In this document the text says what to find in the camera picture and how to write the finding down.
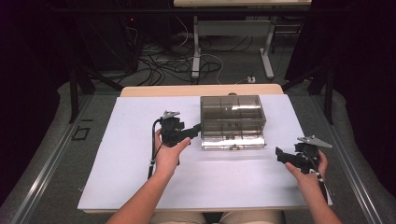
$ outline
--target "beige pants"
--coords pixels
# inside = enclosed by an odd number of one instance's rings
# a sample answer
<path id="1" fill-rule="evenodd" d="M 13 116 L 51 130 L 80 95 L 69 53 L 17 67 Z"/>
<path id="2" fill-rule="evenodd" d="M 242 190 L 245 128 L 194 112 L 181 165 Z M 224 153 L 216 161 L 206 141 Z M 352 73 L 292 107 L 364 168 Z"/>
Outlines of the beige pants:
<path id="1" fill-rule="evenodd" d="M 204 215 L 192 212 L 155 213 L 150 224 L 204 224 Z M 282 215 L 278 211 L 238 211 L 226 212 L 220 219 L 221 224 L 281 224 Z"/>

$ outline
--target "hand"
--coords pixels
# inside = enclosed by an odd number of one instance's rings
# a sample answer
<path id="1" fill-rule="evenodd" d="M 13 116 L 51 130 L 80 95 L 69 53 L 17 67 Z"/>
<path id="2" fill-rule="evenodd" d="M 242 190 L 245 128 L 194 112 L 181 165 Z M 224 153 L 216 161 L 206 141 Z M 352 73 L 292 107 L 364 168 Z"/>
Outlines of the hand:
<path id="1" fill-rule="evenodd" d="M 155 158 L 156 169 L 155 175 L 171 177 L 177 167 L 178 157 L 183 149 L 190 144 L 190 138 L 187 137 L 174 147 L 164 145 L 160 138 L 161 129 L 155 132 L 155 148 L 157 156 Z"/>
<path id="2" fill-rule="evenodd" d="M 318 154 L 320 156 L 320 164 L 318 169 L 324 180 L 328 161 L 326 156 L 323 154 L 323 152 L 319 151 Z M 305 175 L 301 173 L 300 170 L 298 170 L 295 166 L 293 166 L 289 162 L 286 162 L 285 166 L 291 172 L 291 174 L 294 175 L 294 177 L 297 179 L 300 191 L 303 194 L 307 203 L 309 203 L 311 199 L 316 200 L 318 195 L 320 195 L 320 198 L 323 199 L 318 184 L 318 177 L 315 173 Z"/>

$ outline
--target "white desk in background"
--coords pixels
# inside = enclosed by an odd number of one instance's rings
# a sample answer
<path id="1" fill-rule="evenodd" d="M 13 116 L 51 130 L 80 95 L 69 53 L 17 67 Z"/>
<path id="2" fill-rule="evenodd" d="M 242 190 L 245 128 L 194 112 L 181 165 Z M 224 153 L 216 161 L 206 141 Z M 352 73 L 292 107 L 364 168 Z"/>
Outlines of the white desk in background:
<path id="1" fill-rule="evenodd" d="M 175 7 L 309 7 L 311 0 L 174 0 Z M 270 21 L 198 21 L 194 17 L 194 60 L 191 77 L 197 78 L 200 70 L 201 50 L 199 35 L 256 35 L 266 36 L 264 48 L 260 49 L 267 78 L 274 72 L 268 52 L 274 35 L 276 17 Z"/>
<path id="2" fill-rule="evenodd" d="M 276 161 L 275 147 L 294 153 L 297 137 L 304 136 L 289 97 L 276 84 L 247 84 L 125 88 L 114 106 L 78 209 L 87 213 L 114 212 L 145 183 L 151 127 L 164 110 L 179 111 L 178 117 L 188 129 L 200 123 L 199 95 L 230 92 L 260 94 L 267 119 L 267 146 L 258 150 L 202 151 L 200 136 L 193 138 L 182 152 L 181 164 L 157 210 L 306 207 L 296 180 Z"/>

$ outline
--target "person's left arm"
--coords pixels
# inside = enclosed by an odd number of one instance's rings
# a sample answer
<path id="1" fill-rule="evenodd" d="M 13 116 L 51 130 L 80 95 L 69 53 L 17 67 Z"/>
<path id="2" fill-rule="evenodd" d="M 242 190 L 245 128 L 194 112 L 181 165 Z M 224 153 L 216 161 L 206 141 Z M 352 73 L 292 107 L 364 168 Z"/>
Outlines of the person's left arm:
<path id="1" fill-rule="evenodd" d="M 186 138 L 174 147 L 166 147 L 161 143 L 160 130 L 157 131 L 155 146 L 161 146 L 161 150 L 156 157 L 154 174 L 107 223 L 149 223 L 166 185 L 175 172 L 178 156 L 189 143 L 190 138 Z"/>

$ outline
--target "power strip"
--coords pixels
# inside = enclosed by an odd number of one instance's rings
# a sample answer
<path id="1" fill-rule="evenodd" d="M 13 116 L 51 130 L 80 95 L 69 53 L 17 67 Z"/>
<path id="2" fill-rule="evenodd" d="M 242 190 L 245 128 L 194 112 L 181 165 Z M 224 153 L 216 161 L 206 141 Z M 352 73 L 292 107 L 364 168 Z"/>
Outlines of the power strip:
<path id="1" fill-rule="evenodd" d="M 256 83 L 255 77 L 247 77 L 247 83 Z"/>

